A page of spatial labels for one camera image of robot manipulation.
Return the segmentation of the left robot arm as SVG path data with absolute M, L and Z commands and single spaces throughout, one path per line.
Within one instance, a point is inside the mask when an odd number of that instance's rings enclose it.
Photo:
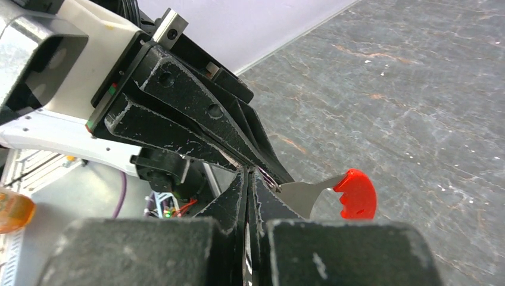
M 106 164 L 182 199 L 208 182 L 201 163 L 292 182 L 252 91 L 187 26 L 137 1 L 2 1 L 1 147 Z

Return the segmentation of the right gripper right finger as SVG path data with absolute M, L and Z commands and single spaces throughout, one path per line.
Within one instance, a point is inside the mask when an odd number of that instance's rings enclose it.
M 248 174 L 248 225 L 250 258 L 254 285 L 271 285 L 267 222 L 273 219 L 299 219 L 267 186 L 257 169 Z

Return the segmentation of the aluminium frame rail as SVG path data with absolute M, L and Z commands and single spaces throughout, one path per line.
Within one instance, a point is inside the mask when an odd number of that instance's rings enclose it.
M 42 150 L 1 150 L 1 186 L 35 192 L 62 178 L 86 160 Z

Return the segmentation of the red key tag with keyring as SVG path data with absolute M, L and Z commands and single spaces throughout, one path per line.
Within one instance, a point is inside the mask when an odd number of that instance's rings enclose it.
M 294 212 L 308 219 L 314 204 L 324 190 L 339 194 L 340 216 L 345 220 L 372 220 L 376 215 L 377 194 L 369 177 L 358 169 L 309 184 L 288 182 L 274 186 L 272 191 Z

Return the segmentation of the orange object at edge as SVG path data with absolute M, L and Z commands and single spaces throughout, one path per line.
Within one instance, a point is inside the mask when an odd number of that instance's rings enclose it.
M 36 204 L 29 197 L 1 187 L 1 234 L 24 228 L 35 210 Z

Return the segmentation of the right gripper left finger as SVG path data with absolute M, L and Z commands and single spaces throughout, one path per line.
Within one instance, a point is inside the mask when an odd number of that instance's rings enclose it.
M 210 223 L 205 285 L 242 285 L 248 173 L 238 171 L 225 192 L 197 214 Z

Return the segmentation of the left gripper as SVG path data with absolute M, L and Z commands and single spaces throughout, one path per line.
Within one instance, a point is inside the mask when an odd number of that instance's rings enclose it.
M 252 91 L 185 27 L 173 10 L 141 21 L 91 100 L 87 130 L 233 172 L 258 166 L 276 183 L 292 182 L 250 106 Z

